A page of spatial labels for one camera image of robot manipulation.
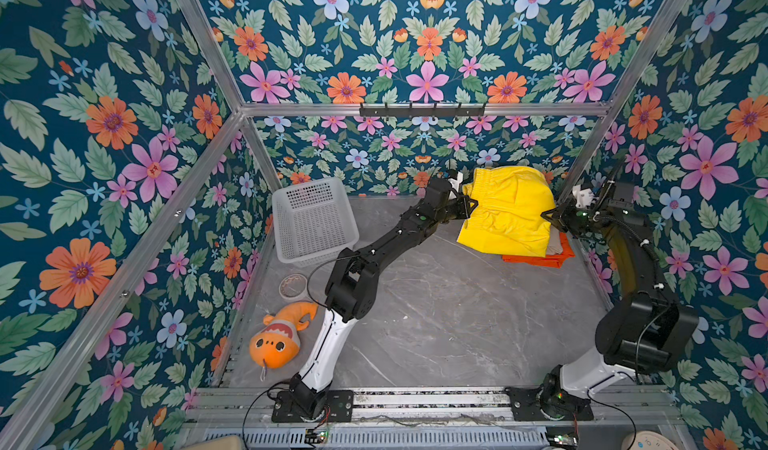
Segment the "folded clothes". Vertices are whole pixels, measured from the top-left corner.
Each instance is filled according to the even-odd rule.
[[[483,253],[544,257],[550,224],[542,212],[554,208],[544,175],[532,167],[476,168],[464,193],[478,201],[457,242]]]

